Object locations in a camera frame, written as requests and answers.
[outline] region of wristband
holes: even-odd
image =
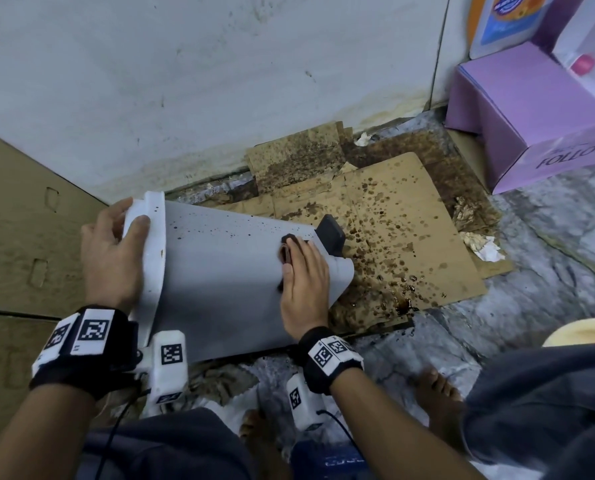
[[[346,369],[357,367],[364,370],[362,356],[328,327],[306,332],[297,348],[307,386],[316,394],[331,395],[331,384]]]
[[[106,306],[83,306],[57,323],[32,366],[31,390],[44,384],[67,384],[100,399],[133,383],[124,372],[135,368],[137,323]]]

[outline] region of left hand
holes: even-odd
[[[142,254],[148,216],[137,217],[122,239],[131,197],[102,210],[95,224],[82,226],[85,304],[109,306],[130,314],[142,293]]]

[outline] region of brown panel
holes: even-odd
[[[0,432],[28,393],[30,366],[55,322],[0,315]]]
[[[0,140],[0,310],[65,317],[81,306],[80,227],[104,207]]]

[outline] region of purple box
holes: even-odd
[[[595,98],[531,42],[459,65],[446,127],[483,137],[494,194],[595,164]]]

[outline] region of bottle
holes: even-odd
[[[469,56],[477,59],[530,39],[553,0],[473,0]]]

